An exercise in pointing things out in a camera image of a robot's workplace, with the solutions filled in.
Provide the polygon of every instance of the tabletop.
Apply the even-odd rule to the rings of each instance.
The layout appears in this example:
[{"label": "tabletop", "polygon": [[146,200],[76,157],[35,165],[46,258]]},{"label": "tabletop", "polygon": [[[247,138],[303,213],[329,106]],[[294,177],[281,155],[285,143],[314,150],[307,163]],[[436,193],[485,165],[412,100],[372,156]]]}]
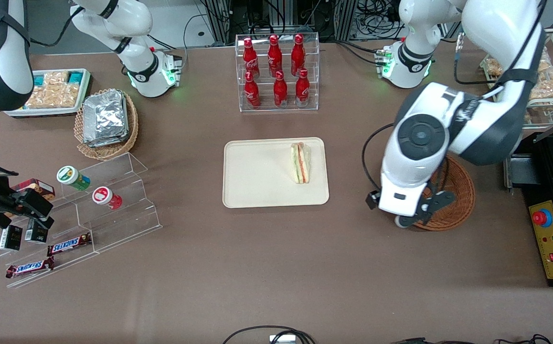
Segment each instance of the tabletop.
[{"label": "tabletop", "polygon": [[[453,50],[438,46],[423,83],[486,91],[454,83]],[[464,163],[476,207],[451,231],[401,229],[370,211],[362,144],[393,121],[410,90],[379,80],[340,46],[323,44],[320,54],[319,110],[276,115],[239,112],[232,48],[189,50],[181,87],[153,99],[135,92],[114,54],[32,56],[34,69],[87,68],[93,91],[130,94],[140,123],[132,154],[149,169],[142,178],[164,227],[20,289],[6,289],[0,269],[0,344],[221,343],[260,324],[295,327],[318,344],[553,340],[553,288],[521,193],[503,189],[500,166]],[[483,56],[468,50],[459,77],[479,78]],[[56,185],[61,166],[95,164],[77,151],[73,125],[0,114],[0,165],[20,173],[12,185]],[[325,142],[329,201],[224,207],[225,144],[291,137]],[[376,178],[387,138],[368,147]],[[270,334],[232,343],[267,343]]]}]

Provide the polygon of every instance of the acrylic display shelf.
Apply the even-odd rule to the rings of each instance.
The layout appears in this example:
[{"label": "acrylic display shelf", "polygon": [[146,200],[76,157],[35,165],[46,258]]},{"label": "acrylic display shelf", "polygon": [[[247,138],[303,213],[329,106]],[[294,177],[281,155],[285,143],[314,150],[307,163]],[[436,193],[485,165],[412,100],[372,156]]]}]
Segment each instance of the acrylic display shelf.
[{"label": "acrylic display shelf", "polygon": [[[22,240],[20,250],[6,252],[0,250],[0,269],[3,281],[8,288],[19,288],[64,268],[106,252],[128,241],[161,228],[153,202],[145,194],[143,180],[139,173],[146,171],[132,154],[126,153],[110,161],[90,166],[80,173],[89,177],[90,187],[82,192],[67,185],[63,186],[63,198],[55,200],[50,216],[54,225],[50,228],[47,244],[35,244]],[[99,186],[107,186],[122,197],[119,209],[111,210],[106,205],[96,204],[92,191]],[[22,227],[24,233],[28,220],[17,217],[12,225]],[[79,237],[87,232],[92,235],[92,243],[54,255],[54,270],[42,270],[36,274],[5,278],[10,265],[33,263],[46,259],[47,246]]]},{"label": "acrylic display shelf", "polygon": [[[236,52],[236,80],[239,91],[240,112],[258,111],[301,111],[316,110],[319,108],[319,35],[316,32],[302,33],[304,35],[304,50],[306,52],[304,66],[308,69],[308,80],[310,82],[308,105],[305,107],[296,106],[296,81],[297,76],[291,74],[291,50],[294,46],[294,35],[283,34],[279,39],[279,46],[283,53],[283,74],[287,83],[287,107],[278,108],[274,103],[274,82],[268,69],[268,48],[270,47],[270,33],[259,33],[253,35],[237,35],[235,43]],[[242,58],[245,51],[243,39],[251,37],[253,48],[257,52],[259,64],[259,78],[255,79],[259,87],[261,105],[259,109],[253,109],[246,100],[245,95],[245,62]]]}]

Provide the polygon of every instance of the coca-cola bottle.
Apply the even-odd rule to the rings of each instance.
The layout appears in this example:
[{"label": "coca-cola bottle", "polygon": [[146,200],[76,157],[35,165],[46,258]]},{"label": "coca-cola bottle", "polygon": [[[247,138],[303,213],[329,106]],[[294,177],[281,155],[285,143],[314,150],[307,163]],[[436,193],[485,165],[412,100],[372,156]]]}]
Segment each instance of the coca-cola bottle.
[{"label": "coca-cola bottle", "polygon": [[257,53],[253,49],[253,41],[251,37],[246,37],[244,40],[245,52],[242,59],[245,61],[245,69],[253,74],[253,78],[259,78],[259,64],[257,63]]},{"label": "coca-cola bottle", "polygon": [[257,88],[257,84],[253,81],[252,72],[245,73],[245,80],[246,100],[254,110],[257,110],[259,109],[259,105],[261,105],[261,101],[259,100],[259,89]]},{"label": "coca-cola bottle", "polygon": [[301,68],[300,78],[296,82],[296,105],[298,107],[304,108],[308,105],[308,89],[310,85],[310,82],[308,82],[308,70]]},{"label": "coca-cola bottle", "polygon": [[277,71],[283,70],[283,53],[278,46],[278,36],[270,35],[270,48],[268,48],[268,67],[270,74],[276,78]]},{"label": "coca-cola bottle", "polygon": [[279,109],[287,107],[287,84],[285,83],[285,74],[283,70],[277,70],[275,81],[275,105]]},{"label": "coca-cola bottle", "polygon": [[304,51],[304,36],[300,33],[294,37],[294,48],[291,50],[291,74],[298,76],[300,69],[304,68],[304,58],[306,52]]}]

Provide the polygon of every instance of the yellow control panel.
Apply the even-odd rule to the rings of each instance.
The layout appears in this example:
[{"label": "yellow control panel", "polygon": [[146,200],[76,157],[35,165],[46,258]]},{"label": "yellow control panel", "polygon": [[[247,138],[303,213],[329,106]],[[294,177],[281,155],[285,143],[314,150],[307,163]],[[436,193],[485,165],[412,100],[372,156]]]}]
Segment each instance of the yellow control panel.
[{"label": "yellow control panel", "polygon": [[553,279],[553,205],[545,201],[529,207],[533,230],[536,233],[538,247],[548,279]]}]

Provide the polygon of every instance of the emergency stop button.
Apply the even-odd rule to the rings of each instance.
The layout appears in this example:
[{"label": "emergency stop button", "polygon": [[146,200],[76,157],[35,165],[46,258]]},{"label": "emergency stop button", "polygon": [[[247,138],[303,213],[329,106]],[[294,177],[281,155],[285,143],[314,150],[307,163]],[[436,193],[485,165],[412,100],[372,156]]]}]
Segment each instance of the emergency stop button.
[{"label": "emergency stop button", "polygon": [[548,209],[542,208],[532,214],[532,221],[538,226],[549,227],[552,225],[552,214]]}]

